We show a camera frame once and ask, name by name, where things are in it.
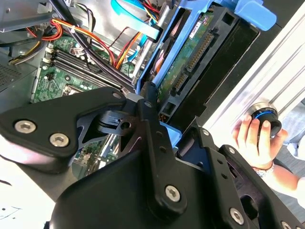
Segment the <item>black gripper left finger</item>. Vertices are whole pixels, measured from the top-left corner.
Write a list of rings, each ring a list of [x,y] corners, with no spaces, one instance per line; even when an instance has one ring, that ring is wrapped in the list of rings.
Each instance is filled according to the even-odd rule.
[[[145,195],[155,214],[181,215],[187,199],[178,180],[167,129],[156,111],[156,88],[146,83],[137,101],[102,87],[14,108],[0,116],[1,136],[26,149],[3,157],[45,173],[60,173],[88,143],[118,135],[118,165],[143,156]]]

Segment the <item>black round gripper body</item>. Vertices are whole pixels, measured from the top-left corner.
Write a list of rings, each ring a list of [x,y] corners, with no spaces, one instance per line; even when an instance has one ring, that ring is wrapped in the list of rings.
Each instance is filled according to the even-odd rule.
[[[66,189],[55,205],[51,227],[178,229],[177,222],[181,215],[155,214],[149,208],[145,195],[142,156],[135,154]]]

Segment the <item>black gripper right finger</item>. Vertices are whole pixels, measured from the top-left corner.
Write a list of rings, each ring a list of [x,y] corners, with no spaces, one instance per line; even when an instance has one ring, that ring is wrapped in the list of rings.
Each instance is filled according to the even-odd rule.
[[[217,147],[212,135],[195,123],[188,127],[178,147],[178,179],[188,204],[178,219],[178,228],[302,228],[234,147]]]

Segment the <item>person's bare hand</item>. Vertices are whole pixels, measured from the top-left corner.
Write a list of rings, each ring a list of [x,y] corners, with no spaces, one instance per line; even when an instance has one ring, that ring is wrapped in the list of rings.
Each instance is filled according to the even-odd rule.
[[[238,152],[247,163],[260,170],[269,170],[273,160],[287,138],[287,131],[281,129],[274,137],[270,137],[271,123],[253,119],[246,115],[241,124],[233,130],[233,140]]]

